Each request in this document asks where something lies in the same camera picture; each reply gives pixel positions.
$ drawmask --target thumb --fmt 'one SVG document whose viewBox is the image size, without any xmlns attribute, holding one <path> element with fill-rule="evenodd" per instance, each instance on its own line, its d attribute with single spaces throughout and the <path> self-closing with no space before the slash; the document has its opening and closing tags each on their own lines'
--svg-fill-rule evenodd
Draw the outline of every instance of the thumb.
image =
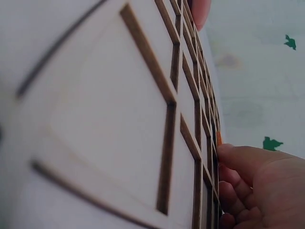
<svg viewBox="0 0 305 229">
<path fill-rule="evenodd" d="M 253 186 L 253 177 L 259 169 L 271 162 L 292 158 L 290 154 L 249 146 L 223 144 L 217 148 L 218 160 L 226 167 L 236 170 L 241 178 Z"/>
</svg>

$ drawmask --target laser-cut wooden panel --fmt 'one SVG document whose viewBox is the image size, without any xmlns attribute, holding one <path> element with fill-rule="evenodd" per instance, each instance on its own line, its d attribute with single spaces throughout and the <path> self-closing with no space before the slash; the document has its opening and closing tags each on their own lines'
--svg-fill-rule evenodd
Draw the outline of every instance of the laser-cut wooden panel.
<svg viewBox="0 0 305 229">
<path fill-rule="evenodd" d="M 119 220 L 217 228 L 219 115 L 187 1 L 105 2 L 19 94 L 27 163 Z"/>
<path fill-rule="evenodd" d="M 113 68 L 113 62 L 119 67 Z M 154 207 L 166 109 L 138 48 L 117 16 L 57 102 L 51 129 L 77 156 Z"/>
</svg>

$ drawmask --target wooden grid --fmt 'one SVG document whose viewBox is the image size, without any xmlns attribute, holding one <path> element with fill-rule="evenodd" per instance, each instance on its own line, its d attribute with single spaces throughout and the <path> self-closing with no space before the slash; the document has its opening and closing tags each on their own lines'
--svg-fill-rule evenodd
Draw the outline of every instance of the wooden grid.
<svg viewBox="0 0 305 229">
<path fill-rule="evenodd" d="M 207 66 L 204 60 L 203 50 L 200 45 L 200 40 L 197 34 L 196 27 L 194 25 L 191 12 L 186 0 L 176 2 L 171 1 L 172 7 L 176 13 L 176 22 L 173 25 L 168 12 L 165 8 L 163 0 L 155 0 L 160 14 L 163 18 L 164 24 L 168 30 L 168 33 L 173 41 L 173 59 L 172 59 L 172 70 L 171 70 L 171 80 L 172 84 L 177 92 L 179 83 L 179 71 L 181 69 L 185 73 L 185 77 L 191 89 L 194 98 L 194 110 L 195 110 L 195 135 L 190 132 L 190 127 L 185 121 L 183 114 L 180 115 L 180 131 L 190 149 L 191 154 L 195 160 L 195 179 L 194 179 L 194 202 L 193 202 L 193 229 L 198 229 L 200 227 L 200 203 L 201 203 L 201 182 L 204 182 L 209 189 L 209 201 L 208 214 L 207 214 L 207 225 L 206 228 L 218 228 L 219 219 L 219 198 L 218 198 L 218 162 L 216 155 L 216 131 L 219 131 L 218 124 L 218 111 L 215 102 L 215 96 L 213 92 L 213 87 L 210 81 L 210 75 L 207 70 Z M 131 34 L 133 35 L 138 48 L 141 50 L 144 38 L 139 41 L 139 36 L 141 36 L 140 29 L 135 31 L 133 28 L 137 27 L 136 20 L 133 19 L 133 24 L 131 25 L 128 21 L 131 15 L 123 17 L 126 25 L 129 27 Z M 180 45 L 180 40 L 185 39 L 187 44 L 187 49 L 184 50 L 183 46 Z M 185 52 L 189 52 L 192 59 L 192 68 L 189 66 Z M 147 50 L 144 49 L 142 55 L 147 55 Z M 146 60 L 146 63 L 150 69 L 155 68 L 151 60 Z M 155 80 L 158 82 L 166 82 L 166 77 L 162 74 L 156 74 Z M 164 84 L 158 84 L 160 91 L 164 94 L 164 89 L 169 89 L 169 86 L 164 86 Z M 203 92 L 204 101 L 200 100 L 199 87 Z M 179 102 L 177 100 L 167 100 L 167 103 L 172 104 L 168 108 L 166 127 L 165 127 L 165 137 L 163 145 L 163 159 L 161 166 L 161 175 L 159 183 L 159 193 L 157 200 L 157 209 L 164 214 L 168 214 L 169 196 L 170 196 L 170 183 L 171 183 L 171 167 L 173 159 L 173 142 L 175 133 L 175 118 L 179 117 L 180 110 L 176 109 L 179 107 Z M 205 110 L 202 109 L 201 104 L 205 104 Z M 204 127 L 204 133 L 201 133 L 201 125 Z M 201 138 L 207 138 L 207 147 L 202 148 Z M 207 153 L 208 158 L 208 168 L 202 166 L 202 154 Z"/>
<path fill-rule="evenodd" d="M 220 131 L 218 108 L 210 81 L 210 75 L 206 66 L 203 49 L 187 1 L 167 0 L 170 1 L 173 11 L 176 14 L 175 24 L 171 21 L 164 3 L 165 1 L 166 0 L 155 0 L 155 4 L 173 42 L 170 77 L 167 77 L 164 74 L 164 70 L 160 66 L 160 63 L 137 20 L 136 13 L 132 10 L 130 4 L 127 3 L 120 11 L 120 15 L 126 27 L 133 37 L 137 48 L 139 49 L 152 77 L 167 103 L 163 156 L 156 209 L 165 216 L 168 215 L 174 140 L 175 134 L 178 133 L 176 131 L 178 128 L 194 158 L 195 163 L 192 228 L 214 229 L 218 228 L 218 219 L 221 212 L 218 197 L 219 178 L 216 155 L 216 132 Z M 185 39 L 187 50 L 185 50 L 185 47 L 181 45 L 182 39 Z M 186 52 L 189 52 L 191 62 L 190 60 L 187 60 L 185 55 Z M 185 74 L 194 99 L 194 134 L 190 131 L 189 123 L 186 122 L 184 115 L 180 111 L 178 84 L 181 71 Z M 200 98 L 200 89 L 203 92 L 204 100 Z M 202 138 L 206 138 L 206 146 L 201 145 Z M 207 154 L 207 167 L 203 164 L 203 154 Z M 85 195 L 83 191 L 79 192 L 73 185 L 67 185 L 65 180 L 58 178 L 57 173 L 54 173 L 52 169 L 47 169 L 46 167 L 47 166 L 39 160 L 33 162 L 33 168 L 40 173 L 48 175 L 48 177 L 51 177 L 53 181 L 60 184 L 62 187 L 66 187 L 70 192 L 76 193 L 77 196 L 92 202 L 94 205 L 104 208 L 103 204 L 98 204 L 99 201 L 96 198 L 89 198 L 88 195 Z M 201 215 L 202 183 L 204 183 L 208 188 L 208 200 L 207 203 L 205 203 L 207 205 L 206 225 L 201 225 L 201 217 L 203 217 Z M 113 207 L 108 210 L 126 220 L 147 228 L 167 228 L 165 226 L 166 223 L 163 223 L 162 220 L 162 222 L 160 221 L 160 223 L 157 224 L 151 222 L 150 219 L 140 220 L 138 217 L 139 213 L 122 214 L 122 211 L 125 211 L 123 208 L 116 209 Z M 163 216 L 159 215 L 157 218 L 164 219 Z"/>
</svg>

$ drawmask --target wooden frame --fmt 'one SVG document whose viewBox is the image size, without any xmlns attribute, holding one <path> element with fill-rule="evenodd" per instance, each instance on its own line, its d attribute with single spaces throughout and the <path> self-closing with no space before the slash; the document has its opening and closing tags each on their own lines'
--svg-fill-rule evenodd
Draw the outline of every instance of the wooden frame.
<svg viewBox="0 0 305 229">
<path fill-rule="evenodd" d="M 52 182 L 87 202 L 94 204 L 98 208 L 106 209 L 119 217 L 146 228 L 167 229 L 170 227 L 169 225 L 175 225 L 175 222 L 169 223 L 168 208 L 171 194 L 173 146 L 175 135 L 180 132 L 195 161 L 192 228 L 217 228 L 221 208 L 218 197 L 216 140 L 213 138 L 216 137 L 216 131 L 220 131 L 220 120 L 213 87 L 198 32 L 194 25 L 187 1 L 167 0 L 170 4 L 165 3 L 165 1 L 155 0 L 154 2 L 173 43 L 170 77 L 166 77 L 155 50 L 149 42 L 147 34 L 145 34 L 141 27 L 141 23 L 137 17 L 137 11 L 132 8 L 130 1 L 122 0 L 124 4 L 117 9 L 117 13 L 125 23 L 159 91 L 167 103 L 161 169 L 155 209 L 147 208 L 141 202 L 133 199 L 131 195 L 124 193 L 106 176 L 101 175 L 98 171 L 90 168 L 90 166 L 82 161 L 76 158 L 71 159 L 70 155 L 62 152 L 61 147 L 59 147 L 57 153 L 51 156 L 35 155 L 31 161 L 31 167 Z M 37 78 L 45 63 L 61 45 L 64 45 L 64 41 L 69 39 L 70 35 L 78 27 L 82 26 L 82 23 L 90 15 L 94 14 L 99 7 L 102 7 L 103 2 L 101 1 L 94 9 L 91 9 L 56 43 L 55 48 L 49 51 L 46 57 L 34 68 L 28 80 L 20 86 L 17 91 L 18 98 L 25 97 L 30 85 Z M 171 10 L 176 15 L 174 22 L 169 14 L 168 7 L 172 7 Z M 181 45 L 182 39 L 185 39 L 186 47 Z M 187 61 L 185 52 L 190 53 L 191 62 Z M 180 110 L 178 84 L 180 80 L 179 73 L 181 71 L 185 73 L 194 99 L 194 134 L 190 132 L 190 127 L 186 123 Z M 200 90 L 203 92 L 204 101 L 200 98 Z M 207 139 L 207 148 L 205 149 L 201 146 L 202 138 Z M 205 167 L 202 163 L 203 151 L 207 151 L 208 153 L 208 167 Z M 95 185 L 90 179 L 80 180 L 73 171 L 78 171 L 77 174 L 82 177 L 91 177 L 100 184 Z M 206 226 L 201 225 L 202 184 L 205 184 L 208 188 Z"/>
</svg>

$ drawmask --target rectangular slot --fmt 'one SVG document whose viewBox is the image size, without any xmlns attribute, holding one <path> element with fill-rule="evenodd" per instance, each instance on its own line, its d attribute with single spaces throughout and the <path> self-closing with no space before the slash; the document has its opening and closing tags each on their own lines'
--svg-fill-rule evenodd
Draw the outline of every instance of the rectangular slot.
<svg viewBox="0 0 305 229">
<path fill-rule="evenodd" d="M 187 126 L 195 136 L 195 100 L 185 71 L 181 71 L 178 80 L 178 101 Z"/>
<path fill-rule="evenodd" d="M 165 124 L 161 172 L 159 178 L 158 199 L 157 199 L 157 209 L 165 215 L 167 215 L 168 213 L 170 184 L 171 184 L 171 176 L 172 176 L 175 116 L 176 116 L 176 106 L 175 105 L 168 106 L 167 115 L 166 115 L 166 124 Z"/>
<path fill-rule="evenodd" d="M 208 121 L 204 110 L 202 110 L 201 114 L 202 114 L 202 125 L 204 128 L 205 134 L 207 137 L 211 137 L 210 127 L 209 127 L 210 121 Z"/>
<path fill-rule="evenodd" d="M 185 39 L 185 42 L 187 44 L 187 47 L 190 51 L 190 55 L 192 57 L 192 60 L 194 63 L 197 62 L 197 57 L 196 57 L 196 53 L 195 53 L 195 50 L 194 50 L 194 47 L 193 47 L 193 44 L 192 44 L 192 39 L 191 39 L 191 36 L 185 26 L 185 21 L 183 21 L 183 37 Z"/>
<path fill-rule="evenodd" d="M 61 93 L 49 128 L 74 155 L 155 208 L 166 111 L 152 72 L 118 15 Z"/>
<path fill-rule="evenodd" d="M 197 143 L 201 149 L 201 138 L 202 138 L 202 131 L 201 131 L 201 108 L 200 108 L 200 101 L 195 101 L 195 136 Z"/>
<path fill-rule="evenodd" d="M 175 44 L 173 46 L 171 80 L 172 80 L 172 83 L 173 83 L 176 91 L 178 89 L 179 56 L 180 56 L 180 45 Z"/>
<path fill-rule="evenodd" d="M 173 9 L 173 4 L 171 3 L 170 0 L 162 0 L 162 2 L 164 2 L 165 10 L 168 12 L 168 14 L 171 18 L 172 24 L 174 25 L 176 23 L 176 13 Z"/>
<path fill-rule="evenodd" d="M 208 144 L 207 144 L 207 136 L 205 134 L 204 127 L 201 127 L 201 152 L 202 152 L 202 162 L 205 168 L 208 168 Z"/>
<path fill-rule="evenodd" d="M 187 28 L 188 28 L 188 31 L 191 35 L 192 38 L 195 38 L 195 35 L 194 35 L 194 31 L 193 31 L 193 24 L 187 14 L 187 9 L 186 9 L 187 6 L 183 5 L 183 16 L 184 16 L 184 19 L 185 19 L 185 22 L 186 22 L 186 25 L 187 25 Z"/>
<path fill-rule="evenodd" d="M 207 160 L 208 160 L 208 170 L 211 175 L 211 178 L 213 179 L 213 154 L 212 154 L 212 140 L 210 137 L 207 138 Z"/>
<path fill-rule="evenodd" d="M 138 22 L 143 36 L 145 36 L 148 45 L 156 55 L 156 59 L 158 60 L 165 76 L 170 79 L 173 41 L 168 32 L 168 27 L 171 26 L 172 22 L 164 8 L 163 1 L 159 0 L 157 2 L 133 0 L 130 2 L 130 8 L 133 9 L 132 11 L 135 14 L 133 21 Z M 129 16 L 131 15 L 127 15 L 125 19 L 126 21 L 129 21 Z"/>
<path fill-rule="evenodd" d="M 183 8 L 186 9 L 187 16 L 189 17 L 190 21 L 193 22 L 192 13 L 187 0 L 183 0 Z"/>
<path fill-rule="evenodd" d="M 171 87 L 172 86 L 171 84 L 168 84 L 168 81 L 166 80 L 167 75 L 164 74 L 164 71 L 162 70 L 162 67 L 159 64 L 157 57 L 155 56 L 154 51 L 152 50 L 151 44 L 149 43 L 146 36 L 144 35 L 143 30 L 140 27 L 129 4 L 126 5 L 121 10 L 121 17 L 123 18 L 125 25 L 127 26 L 130 34 L 132 35 L 132 38 L 134 39 L 136 46 L 138 47 L 140 53 L 142 54 L 142 57 L 144 58 L 146 65 L 149 68 L 150 72 L 152 73 L 152 76 L 154 77 L 155 82 L 157 83 L 166 102 L 168 104 L 175 103 L 176 91 L 175 91 L 174 87 Z M 168 61 L 171 63 L 172 55 L 173 55 L 173 53 L 171 52 L 170 58 L 168 58 L 168 57 L 164 57 L 164 58 L 168 59 Z M 170 68 L 168 69 L 168 71 L 170 74 L 172 65 L 169 64 L 169 62 L 168 62 L 168 65 L 170 66 Z"/>
<path fill-rule="evenodd" d="M 155 0 L 155 3 L 159 9 L 163 22 L 167 28 L 167 31 L 172 39 L 173 44 L 178 44 L 180 36 L 175 28 L 176 14 L 171 6 L 171 3 L 168 0 Z"/>
<path fill-rule="evenodd" d="M 181 11 L 180 11 L 180 5 L 179 4 L 181 4 L 181 3 L 179 1 L 177 1 L 177 0 L 170 0 L 170 2 L 172 4 L 173 10 L 176 13 L 176 15 L 180 16 L 181 15 Z"/>
<path fill-rule="evenodd" d="M 190 68 L 190 72 L 193 75 L 193 73 L 194 73 L 194 64 L 193 64 L 193 60 L 192 60 L 190 51 L 189 51 L 189 49 L 187 47 L 187 44 L 185 42 L 184 37 L 181 38 L 181 46 L 182 46 L 182 50 L 183 50 L 183 53 L 185 55 L 187 64 L 188 64 L 188 66 Z"/>
<path fill-rule="evenodd" d="M 218 229 L 219 209 L 218 209 L 218 202 L 217 201 L 214 202 L 213 209 L 214 209 L 214 211 L 213 211 L 214 229 Z"/>
<path fill-rule="evenodd" d="M 219 175 L 218 175 L 218 161 L 216 157 L 216 151 L 213 149 L 213 180 L 214 180 L 214 187 L 218 192 L 218 182 L 219 182 Z"/>
</svg>

